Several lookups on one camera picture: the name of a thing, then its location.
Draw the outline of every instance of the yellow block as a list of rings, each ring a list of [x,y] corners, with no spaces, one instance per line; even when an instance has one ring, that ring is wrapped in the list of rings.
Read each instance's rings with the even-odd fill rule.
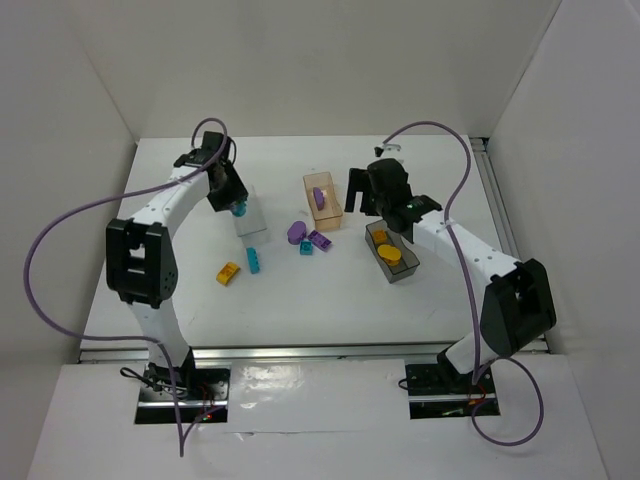
[[[240,270],[239,266],[237,266],[233,262],[229,262],[224,267],[222,267],[222,270],[220,270],[220,272],[216,276],[216,280],[226,286],[233,278],[233,276],[238,273],[238,270]]]
[[[376,245],[387,241],[387,232],[385,232],[384,230],[376,230],[375,232],[373,232],[372,236],[373,243],[375,243]]]
[[[387,265],[392,267],[398,265],[402,259],[402,252],[391,245],[380,245],[378,247],[378,255],[380,255],[380,258],[382,258]]]

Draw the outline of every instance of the blue lego brick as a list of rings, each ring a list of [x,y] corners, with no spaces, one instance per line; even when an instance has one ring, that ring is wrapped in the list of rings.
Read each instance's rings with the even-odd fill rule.
[[[260,271],[260,262],[258,261],[258,253],[255,248],[247,248],[247,261],[249,262],[249,271],[251,273],[258,273]]]
[[[302,240],[300,242],[300,255],[312,255],[313,244],[309,240]]]

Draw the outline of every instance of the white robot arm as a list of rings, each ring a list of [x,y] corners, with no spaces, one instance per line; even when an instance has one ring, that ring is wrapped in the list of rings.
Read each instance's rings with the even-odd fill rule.
[[[376,149],[396,153],[397,146]],[[426,195],[414,196],[408,174],[394,158],[383,158],[366,170],[349,171],[345,211],[353,212],[362,192],[360,212],[381,216],[393,232],[401,234],[459,268],[460,260],[447,231],[451,227],[461,245],[474,287],[480,315],[480,364],[509,357],[551,329],[556,315],[549,281],[542,264],[521,262],[490,247],[475,235],[444,218],[442,207]],[[443,377],[455,380],[474,368],[473,332],[438,355]]]
[[[182,155],[169,182],[186,178],[201,168],[222,146],[224,137],[205,132],[202,146]],[[229,144],[206,171],[158,193],[127,220],[113,219],[107,226],[107,284],[129,305],[143,335],[159,340],[173,365],[156,344],[149,343],[149,366],[155,380],[167,381],[173,368],[188,384],[195,370],[191,348],[185,341],[171,296],[178,269],[171,247],[176,231],[200,200],[207,198],[215,211],[244,213],[247,190],[229,161]]]

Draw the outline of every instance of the purple block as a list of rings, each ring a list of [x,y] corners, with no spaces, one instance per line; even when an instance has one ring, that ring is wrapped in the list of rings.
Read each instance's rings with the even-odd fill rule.
[[[326,252],[327,249],[331,246],[331,240],[322,235],[321,233],[316,232],[315,230],[309,234],[309,240],[316,247],[318,247],[323,252]]]
[[[293,225],[291,225],[287,231],[287,237],[291,245],[298,245],[306,235],[307,226],[300,220],[293,222]]]
[[[324,208],[324,195],[318,187],[313,187],[313,199],[316,201],[318,210],[322,210]]]

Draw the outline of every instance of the cable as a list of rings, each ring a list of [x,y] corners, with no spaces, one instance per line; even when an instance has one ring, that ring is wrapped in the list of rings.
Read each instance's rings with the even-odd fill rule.
[[[206,401],[209,395],[202,385],[200,385],[200,390],[202,390],[202,407],[200,407],[200,411],[198,413],[203,414],[205,408],[207,407]]]
[[[95,208],[95,207],[98,207],[100,205],[104,205],[105,203],[115,202],[115,201],[118,201],[118,200],[123,200],[125,198],[137,197],[137,196],[140,196],[140,195],[146,195],[147,193],[159,192],[161,190],[165,190],[167,188],[171,188],[171,187],[173,187],[175,185],[178,185],[179,183],[185,182],[185,181],[193,178],[194,176],[202,173],[203,171],[205,171],[211,164],[213,164],[216,160],[218,160],[218,158],[220,157],[220,155],[224,151],[224,147],[226,146],[227,139],[229,138],[228,135],[227,135],[227,126],[224,124],[224,122],[222,120],[220,120],[218,118],[213,118],[213,117],[205,118],[200,123],[198,123],[198,125],[196,126],[196,128],[193,131],[193,135],[191,136],[191,146],[192,147],[194,146],[195,138],[196,138],[196,135],[198,134],[198,131],[200,130],[200,128],[202,128],[203,125],[205,125],[206,123],[209,123],[209,122],[215,122],[218,125],[220,125],[220,128],[222,128],[222,133],[224,135],[224,139],[223,139],[222,145],[220,145],[220,148],[218,148],[218,150],[211,156],[211,158],[209,160],[207,160],[207,162],[205,164],[203,164],[201,167],[197,168],[193,172],[189,173],[188,175],[185,175],[184,177],[182,177],[182,178],[180,178],[178,180],[174,180],[172,182],[165,183],[165,184],[162,184],[162,185],[157,185],[155,187],[150,187],[150,188],[145,188],[145,189],[142,189],[142,190],[137,190],[137,191],[134,191],[134,192],[122,193],[122,194],[118,194],[118,195],[108,196],[108,197],[102,198],[100,200],[95,200],[95,201],[87,203],[85,205],[81,205],[81,206],[76,207],[76,208],[74,208],[72,210],[69,210],[66,213],[63,213],[59,217],[53,219],[36,236],[35,240],[33,241],[33,244],[31,245],[31,247],[29,248],[29,251],[27,252],[27,256],[25,258],[24,267],[23,267],[23,271],[22,271],[22,280],[23,280],[23,284],[24,284],[24,291],[25,291],[25,293],[27,295],[27,299],[29,300],[29,304],[31,305],[31,308],[33,308],[33,310],[42,319],[42,321],[44,321],[47,325],[49,325],[55,331],[57,331],[59,333],[62,333],[63,335],[67,335],[69,337],[76,338],[78,340],[110,341],[110,342],[123,341],[123,340],[126,340],[126,341],[128,341],[128,340],[143,340],[145,342],[154,343],[154,344],[156,344],[158,346],[158,348],[162,352],[162,355],[167,360],[167,364],[169,365],[169,369],[168,369],[169,370],[169,379],[170,379],[170,382],[171,382],[171,395],[173,397],[173,410],[174,410],[174,413],[175,413],[176,426],[177,426],[177,429],[178,429],[178,440],[179,440],[179,444],[180,444],[180,457],[184,456],[184,443],[185,443],[185,440],[186,440],[186,434],[183,433],[183,430],[182,430],[182,418],[180,416],[180,406],[178,404],[178,400],[179,399],[178,399],[178,388],[177,388],[176,374],[175,374],[175,372],[174,372],[174,370],[172,368],[173,363],[171,362],[171,357],[169,356],[169,352],[167,352],[167,349],[165,348],[165,346],[158,339],[152,338],[152,337],[147,337],[147,336],[144,336],[144,335],[122,335],[122,336],[86,335],[84,333],[73,332],[73,331],[68,330],[67,328],[63,327],[62,325],[59,325],[58,323],[56,323],[55,320],[53,320],[51,317],[49,317],[45,313],[44,310],[42,310],[42,307],[40,306],[40,304],[37,302],[37,300],[35,298],[35,295],[33,293],[33,287],[31,285],[31,264],[33,262],[33,258],[35,256],[35,253],[38,250],[38,247],[40,246],[40,244],[42,243],[44,238],[47,236],[47,234],[51,230],[53,230],[56,226],[58,226],[59,224],[61,224],[65,220],[67,220],[68,218],[73,217],[74,215],[77,215],[78,213],[84,212],[85,210],[89,210],[91,208]],[[189,428],[187,429],[187,432],[189,432],[191,430],[191,428],[193,428],[193,425],[194,424],[192,423],[189,426]]]
[[[455,188],[455,190],[449,197],[449,200],[447,200],[447,204],[444,207],[444,223],[446,224],[447,232],[449,233],[449,237],[451,237],[451,242],[453,243],[453,247],[456,250],[458,259],[460,260],[460,267],[462,268],[462,275],[464,276],[464,283],[467,287],[467,295],[469,297],[469,304],[471,307],[471,321],[473,323],[473,346],[474,346],[473,375],[472,375],[471,382],[473,383],[473,385],[475,385],[478,383],[478,380],[480,378],[478,375],[478,369],[480,368],[480,321],[478,320],[478,308],[476,306],[476,297],[473,292],[473,284],[471,283],[471,273],[469,272],[469,267],[467,266],[467,262],[464,259],[464,254],[462,253],[462,248],[460,247],[460,242],[458,241],[458,237],[456,236],[455,232],[453,231],[453,228],[451,227],[451,224],[449,223],[449,214],[451,212],[451,206],[453,205],[453,202],[455,201],[456,197],[460,193],[460,190],[462,190],[462,187],[464,187],[465,183],[467,183],[467,179],[469,178],[469,174],[471,173],[471,151],[469,151],[469,147],[467,147],[466,142],[463,140],[463,138],[460,136],[458,132],[444,125],[443,123],[433,122],[430,120],[423,120],[423,121],[413,122],[408,125],[405,125],[404,127],[399,128],[398,130],[393,132],[391,135],[389,135],[386,139],[383,140],[382,143],[387,144],[391,140],[393,140],[395,137],[409,130],[410,128],[418,127],[422,125],[438,127],[448,132],[449,134],[453,135],[455,139],[458,140],[458,142],[460,142],[460,145],[462,145],[462,148],[464,149],[464,153],[467,157],[467,164],[464,170],[464,175],[462,175],[462,179],[460,180],[460,183]]]
[[[473,387],[473,385],[469,385],[469,395],[467,395],[467,397],[469,399],[469,406],[470,407],[472,407],[473,405],[477,405],[478,403],[484,402],[484,400],[487,398],[487,391],[482,386],[482,384],[480,382],[478,382],[478,384],[476,386],[478,387],[480,392],[482,392],[482,397],[480,397],[480,398],[471,398],[471,387]]]
[[[526,437],[520,439],[520,440],[515,440],[513,442],[504,442],[502,440],[496,440],[495,438],[491,438],[489,435],[484,433],[480,429],[480,427],[478,426],[478,421],[476,419],[476,415],[478,414],[478,410],[480,408],[482,408],[484,405],[486,405],[490,401],[495,401],[493,399],[492,400],[485,400],[484,402],[479,403],[475,407],[473,407],[473,410],[471,411],[471,422],[473,423],[473,426],[476,429],[476,431],[487,442],[491,442],[494,445],[499,445],[501,447],[518,447],[520,445],[524,445],[529,440],[531,440],[533,437],[535,437],[538,434],[538,432],[540,431],[540,428],[542,428],[542,422],[544,421],[544,401],[542,400],[542,392],[540,391],[540,387],[538,386],[538,383],[536,382],[535,378],[533,378],[533,375],[531,374],[529,369],[527,369],[527,367],[525,367],[519,361],[517,361],[517,360],[515,360],[513,358],[510,358],[510,357],[499,357],[494,362],[488,363],[487,365],[482,367],[482,369],[480,371],[480,375],[482,375],[487,370],[487,368],[489,368],[491,365],[493,365],[498,360],[508,360],[511,363],[515,363],[517,366],[519,366],[524,371],[524,373],[527,374],[527,377],[529,377],[529,380],[531,380],[531,384],[533,385],[533,389],[536,391],[536,396],[538,397],[538,407],[540,409],[539,410],[540,413],[538,414],[538,422],[536,423],[536,426],[533,428],[531,433],[529,435],[527,435]]]
[[[469,267],[467,266],[467,262],[464,258],[464,254],[462,252],[462,248],[460,246],[460,242],[458,241],[458,237],[456,236],[455,232],[453,231],[453,228],[451,227],[451,224],[449,223],[449,214],[451,211],[451,206],[453,205],[453,202],[455,201],[456,197],[458,196],[458,194],[460,193],[460,190],[462,190],[462,187],[464,187],[465,183],[467,183],[467,179],[469,178],[469,174],[471,173],[471,151],[469,150],[469,147],[467,147],[466,142],[464,141],[464,139],[460,136],[460,134],[458,132],[456,132],[455,130],[453,130],[451,127],[448,127],[440,122],[434,122],[431,120],[422,120],[422,121],[418,121],[418,122],[413,122],[410,123],[408,125],[405,125],[402,128],[399,128],[398,130],[396,130],[395,132],[393,132],[391,135],[389,135],[386,139],[383,140],[383,144],[387,144],[389,143],[391,140],[393,140],[395,137],[397,137],[398,135],[400,135],[403,132],[406,132],[407,130],[413,128],[413,127],[418,127],[418,126],[433,126],[433,127],[437,127],[440,128],[446,132],[448,132],[449,134],[453,135],[455,137],[456,140],[458,140],[458,142],[460,142],[460,145],[462,145],[462,148],[464,149],[464,153],[465,156],[467,158],[467,164],[465,167],[465,171],[464,171],[464,175],[462,176],[462,180],[460,180],[460,183],[458,184],[458,186],[454,189],[453,193],[451,194],[451,196],[449,197],[449,200],[447,200],[447,203],[444,207],[444,221],[446,224],[446,228],[447,228],[447,232],[449,233],[449,237],[451,238],[451,242],[453,243],[453,246],[456,250],[456,254],[458,256],[458,260],[460,261],[460,268],[462,269],[462,275],[464,276],[464,283],[465,286],[467,288],[467,296],[469,297],[469,306],[471,307],[471,321],[473,323],[473,345],[474,345],[474,362],[473,362],[473,375],[471,377],[471,384],[472,385],[477,385],[478,384],[478,380],[480,379],[480,377],[482,376],[482,374],[494,363],[494,362],[489,362],[487,363],[485,366],[483,366],[482,368],[480,367],[480,321],[478,319],[478,309],[476,306],[476,297],[473,291],[473,283],[471,282],[471,274],[469,272]],[[522,363],[518,362],[517,360],[514,360],[513,358],[508,358],[508,357],[499,357],[496,359],[497,360],[509,360],[512,363],[515,363],[516,365],[518,365],[523,371],[524,373],[526,373],[526,375],[529,377],[529,380],[531,380],[531,383],[533,384],[533,388],[536,391],[536,395],[538,396],[538,403],[540,405],[540,413],[538,415],[538,423],[536,424],[536,427],[533,429],[533,431],[527,435],[526,437],[524,437],[521,440],[516,440],[514,442],[503,442],[501,440],[496,440],[491,438],[490,436],[488,436],[486,433],[484,433],[480,427],[478,426],[478,423],[476,422],[476,413],[478,411],[478,409],[480,407],[482,407],[482,405],[485,405],[487,402],[483,402],[480,403],[478,405],[476,405],[473,409],[473,411],[471,412],[471,421],[473,422],[473,426],[476,429],[476,431],[478,432],[478,434],[484,438],[485,440],[487,440],[488,442],[491,442],[495,445],[500,445],[500,446],[504,446],[504,447],[515,447],[518,445],[523,445],[525,443],[527,443],[529,440],[531,440],[533,437],[535,437],[538,432],[540,431],[540,428],[542,427],[542,422],[544,420],[544,402],[542,400],[542,393],[540,392],[540,387],[538,386],[538,383],[536,382],[535,378],[533,378],[533,375],[531,374],[531,372],[527,369],[527,367],[525,367]]]
[[[231,145],[233,145],[233,160],[231,160],[231,165],[235,165],[236,157],[238,156],[238,146],[233,138],[231,139]]]
[[[195,427],[208,415],[211,415],[213,412],[217,412],[218,410],[221,410],[223,408],[224,407],[213,407],[213,408],[210,408],[209,410],[206,410],[204,413],[201,413],[200,415],[196,416],[196,418],[193,419],[193,422],[191,422],[191,425],[189,425],[187,427],[187,430],[184,432],[184,440],[187,439],[187,436],[189,435],[189,432],[193,429],[193,427]]]
[[[147,387],[153,388],[153,382],[151,380],[149,380],[148,378],[144,378],[138,372],[134,372],[128,367],[122,367],[120,369],[120,375],[122,375],[124,378],[135,378],[136,380],[145,384]]]

